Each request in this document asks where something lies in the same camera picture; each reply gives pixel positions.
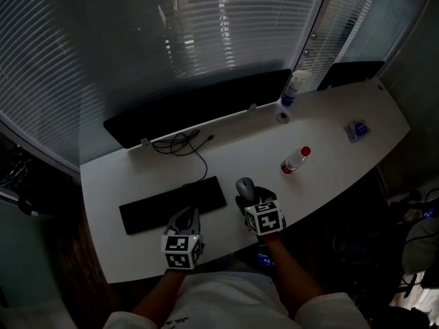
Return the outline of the person's left forearm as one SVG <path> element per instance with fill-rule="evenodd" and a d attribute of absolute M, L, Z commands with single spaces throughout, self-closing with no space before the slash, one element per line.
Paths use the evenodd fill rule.
<path fill-rule="evenodd" d="M 156 286 L 134 307 L 132 313 L 162 326 L 172 311 L 186 270 L 168 270 Z"/>

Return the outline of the clear water bottle red cap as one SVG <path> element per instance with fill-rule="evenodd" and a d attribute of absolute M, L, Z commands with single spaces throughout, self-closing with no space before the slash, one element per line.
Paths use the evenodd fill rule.
<path fill-rule="evenodd" d="M 304 146 L 292 152 L 281 163 L 281 172 L 285 175 L 292 174 L 300 168 L 311 154 L 311 148 Z"/>

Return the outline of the wide black desk divider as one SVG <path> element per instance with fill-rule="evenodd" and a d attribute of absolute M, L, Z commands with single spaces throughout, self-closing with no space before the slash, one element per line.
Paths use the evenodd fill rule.
<path fill-rule="evenodd" d="M 292 76 L 270 71 L 155 97 L 104 121 L 104 128 L 125 149 L 212 120 L 247 111 L 253 103 L 276 102 Z"/>

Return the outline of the plastic-wrapped office chair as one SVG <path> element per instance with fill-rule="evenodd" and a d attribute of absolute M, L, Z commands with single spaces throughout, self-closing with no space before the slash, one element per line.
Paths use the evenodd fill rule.
<path fill-rule="evenodd" d="M 20 195 L 28 186 L 33 156 L 16 146 L 0 151 L 0 187 Z"/>

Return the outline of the blue tissue packet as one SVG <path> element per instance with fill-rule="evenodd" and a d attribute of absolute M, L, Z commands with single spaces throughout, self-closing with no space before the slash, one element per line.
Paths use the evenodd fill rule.
<path fill-rule="evenodd" d="M 364 120 L 351 121 L 344 126 L 344 131 L 351 143 L 356 143 L 371 133 Z"/>

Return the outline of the wide window blind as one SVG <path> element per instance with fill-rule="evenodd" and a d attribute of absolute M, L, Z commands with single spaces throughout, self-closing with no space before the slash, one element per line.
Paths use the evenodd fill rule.
<path fill-rule="evenodd" d="M 72 171 L 148 97 L 289 68 L 323 0 L 0 0 L 0 124 Z"/>

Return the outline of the white crumpled bag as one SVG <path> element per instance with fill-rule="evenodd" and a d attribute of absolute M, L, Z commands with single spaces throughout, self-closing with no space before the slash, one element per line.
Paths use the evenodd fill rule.
<path fill-rule="evenodd" d="M 439 263 L 439 217 L 426 218 L 409 231 L 403 248 L 404 274 L 420 273 Z"/>

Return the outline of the white spray bottle blue label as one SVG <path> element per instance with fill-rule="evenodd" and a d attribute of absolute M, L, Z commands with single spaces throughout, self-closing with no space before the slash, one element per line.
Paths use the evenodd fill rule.
<path fill-rule="evenodd" d="M 281 105 L 288 108 L 290 107 L 295 98 L 296 94 L 302 87 L 302 83 L 311 76 L 309 71 L 297 70 L 292 73 L 289 84 L 284 90 L 284 93 L 281 97 Z"/>

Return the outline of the narrow black desk divider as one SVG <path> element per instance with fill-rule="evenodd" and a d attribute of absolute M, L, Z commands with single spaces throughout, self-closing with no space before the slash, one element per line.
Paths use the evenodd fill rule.
<path fill-rule="evenodd" d="M 372 79 L 385 64 L 384 61 L 335 63 L 324 76 L 317 90 L 326 90 Z"/>

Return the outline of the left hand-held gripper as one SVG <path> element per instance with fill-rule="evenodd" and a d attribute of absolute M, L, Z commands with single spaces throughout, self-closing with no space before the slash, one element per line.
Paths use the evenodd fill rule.
<path fill-rule="evenodd" d="M 169 230 L 185 234 L 162 235 L 161 250 L 169 269 L 194 269 L 203 253 L 204 243 L 200 234 L 200 213 L 189 206 L 177 212 L 168 223 Z"/>

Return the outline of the black keyboard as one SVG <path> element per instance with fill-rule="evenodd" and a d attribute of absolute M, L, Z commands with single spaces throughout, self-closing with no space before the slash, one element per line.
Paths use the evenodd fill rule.
<path fill-rule="evenodd" d="M 172 216 L 187 207 L 200 214 L 226 206 L 218 179 L 214 176 L 119 207 L 126 234 L 132 235 L 166 226 Z"/>

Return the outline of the person's right forearm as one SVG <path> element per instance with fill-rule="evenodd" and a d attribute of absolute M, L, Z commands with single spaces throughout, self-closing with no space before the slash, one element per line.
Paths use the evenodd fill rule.
<path fill-rule="evenodd" d="M 324 295 L 324 291 L 290 254 L 278 233 L 264 235 L 263 240 L 275 264 L 284 305 L 295 318 L 302 305 Z"/>

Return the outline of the person's white shirt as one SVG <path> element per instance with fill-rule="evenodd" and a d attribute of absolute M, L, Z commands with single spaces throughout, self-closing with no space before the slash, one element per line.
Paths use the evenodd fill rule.
<path fill-rule="evenodd" d="M 184 280 L 162 326 L 128 312 L 103 329 L 370 329 L 345 293 L 316 297 L 290 319 L 271 279 L 248 271 L 198 273 Z"/>

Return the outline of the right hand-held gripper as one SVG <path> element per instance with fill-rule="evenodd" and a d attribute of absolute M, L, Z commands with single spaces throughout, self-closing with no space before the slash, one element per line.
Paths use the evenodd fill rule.
<path fill-rule="evenodd" d="M 261 186 L 256 186 L 254 192 L 261 201 L 258 204 L 246 201 L 241 195 L 235 197 L 249 231 L 256 235 L 267 235 L 285 229 L 286 220 L 276 194 Z"/>

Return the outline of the grey computer mouse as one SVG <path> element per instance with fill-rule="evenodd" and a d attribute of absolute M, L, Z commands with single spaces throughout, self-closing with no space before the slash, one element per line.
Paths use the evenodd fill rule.
<path fill-rule="evenodd" d="M 253 201 L 255 199 L 254 183 L 250 178 L 244 177 L 238 179 L 236 182 L 236 189 L 242 198 L 248 201 Z"/>

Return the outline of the narrow window blind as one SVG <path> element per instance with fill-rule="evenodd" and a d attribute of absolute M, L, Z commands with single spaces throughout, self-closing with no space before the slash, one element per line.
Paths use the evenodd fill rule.
<path fill-rule="evenodd" d="M 297 69 L 309 71 L 301 92 L 316 90 L 335 63 L 386 61 L 427 0 L 323 0 Z M 315 40 L 310 39 L 316 33 Z"/>

